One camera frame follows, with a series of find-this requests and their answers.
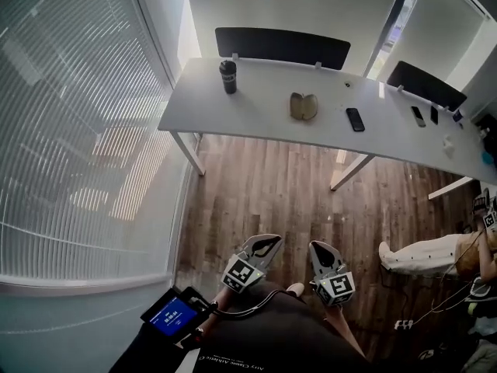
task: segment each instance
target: table leg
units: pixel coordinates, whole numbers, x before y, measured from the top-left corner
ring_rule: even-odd
[[[188,143],[185,143],[177,132],[170,131],[170,133],[188,161],[192,164],[193,168],[199,173],[199,176],[203,176],[205,174],[205,168],[193,148]]]
[[[367,163],[373,160],[374,155],[359,155],[356,160],[354,160],[349,167],[345,169],[342,175],[336,179],[332,180],[329,184],[331,190],[339,189],[344,183],[346,183],[352,176],[361,170]]]
[[[442,196],[443,194],[450,192],[451,190],[455,190],[459,187],[462,187],[463,185],[470,183],[472,180],[473,179],[471,177],[463,177],[460,180],[457,180],[456,182],[444,186],[443,188],[440,188],[439,190],[436,190],[435,192],[431,193],[430,195],[428,195],[428,200],[435,199],[436,197]]]

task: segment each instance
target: white pants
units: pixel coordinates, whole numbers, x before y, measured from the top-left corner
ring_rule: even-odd
[[[380,246],[381,263],[388,270],[400,274],[444,274],[454,264],[456,244],[460,236],[453,234],[416,242],[397,252],[390,251],[387,246]],[[456,275],[455,267],[447,274]]]

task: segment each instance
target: black sleeve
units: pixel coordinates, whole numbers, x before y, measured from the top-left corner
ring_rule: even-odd
[[[124,354],[112,366],[110,372],[174,372],[181,365],[185,355],[186,351],[169,343],[162,333],[144,324]]]

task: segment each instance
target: blue screen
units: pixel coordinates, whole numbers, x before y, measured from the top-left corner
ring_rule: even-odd
[[[157,315],[150,319],[150,323],[167,336],[172,336],[195,316],[195,311],[179,298],[174,297]]]

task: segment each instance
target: black desk divider panel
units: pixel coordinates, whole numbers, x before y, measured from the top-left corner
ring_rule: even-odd
[[[216,28],[217,49],[222,57],[233,53],[240,58],[259,58],[273,61],[342,69],[350,43],[315,34],[264,28]]]
[[[442,82],[439,78],[404,61],[398,62],[387,84],[395,87],[403,85],[405,91],[442,107],[448,106],[451,112],[454,112],[467,98],[462,92]]]

